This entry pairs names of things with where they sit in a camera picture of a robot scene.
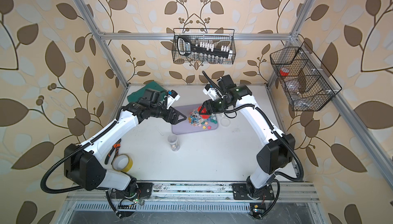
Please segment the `clear jar lid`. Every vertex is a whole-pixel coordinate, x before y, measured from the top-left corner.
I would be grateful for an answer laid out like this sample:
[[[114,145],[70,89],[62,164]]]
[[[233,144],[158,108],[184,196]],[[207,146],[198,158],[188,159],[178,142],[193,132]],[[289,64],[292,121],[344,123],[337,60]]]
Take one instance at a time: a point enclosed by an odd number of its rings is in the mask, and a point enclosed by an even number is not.
[[[229,127],[230,126],[230,120],[227,118],[222,118],[220,120],[220,125],[223,127]]]

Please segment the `red lidded clear jar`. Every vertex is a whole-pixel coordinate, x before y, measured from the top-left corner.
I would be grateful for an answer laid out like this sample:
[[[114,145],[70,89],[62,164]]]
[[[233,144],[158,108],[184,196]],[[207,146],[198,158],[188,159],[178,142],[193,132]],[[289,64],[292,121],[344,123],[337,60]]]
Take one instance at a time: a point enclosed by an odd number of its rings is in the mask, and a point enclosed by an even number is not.
[[[208,124],[207,120],[209,119],[209,116],[199,114],[201,108],[202,107],[199,106],[189,114],[188,121],[192,126],[203,126]]]

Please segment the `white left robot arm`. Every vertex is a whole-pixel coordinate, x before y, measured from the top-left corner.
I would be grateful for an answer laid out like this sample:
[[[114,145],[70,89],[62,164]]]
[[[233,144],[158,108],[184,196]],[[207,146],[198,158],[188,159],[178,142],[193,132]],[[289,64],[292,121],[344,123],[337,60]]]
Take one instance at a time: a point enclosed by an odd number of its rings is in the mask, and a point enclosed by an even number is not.
[[[187,120],[187,116],[173,107],[166,108],[161,105],[152,107],[135,102],[129,103],[121,107],[116,119],[99,133],[78,146],[69,145],[64,151],[64,157],[44,174],[40,184],[41,189],[49,194],[60,194],[79,189],[128,191],[135,179],[126,173],[105,169],[102,160],[116,142],[148,118],[162,118],[172,125]],[[61,165],[64,166],[65,177],[76,183],[75,187],[51,189],[47,186],[49,176]]]

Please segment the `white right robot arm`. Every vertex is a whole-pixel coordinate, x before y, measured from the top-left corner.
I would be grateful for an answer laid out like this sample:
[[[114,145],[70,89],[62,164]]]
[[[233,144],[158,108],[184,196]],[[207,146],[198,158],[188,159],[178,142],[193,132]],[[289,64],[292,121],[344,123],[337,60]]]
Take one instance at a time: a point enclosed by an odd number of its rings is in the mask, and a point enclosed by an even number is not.
[[[245,86],[232,85],[220,89],[208,84],[203,93],[210,97],[199,111],[201,115],[241,112],[257,133],[262,149],[256,155],[258,167],[246,179],[248,197],[259,199],[277,176],[292,182],[302,182],[304,169],[294,151],[295,139],[275,126],[258,105],[251,90]]]

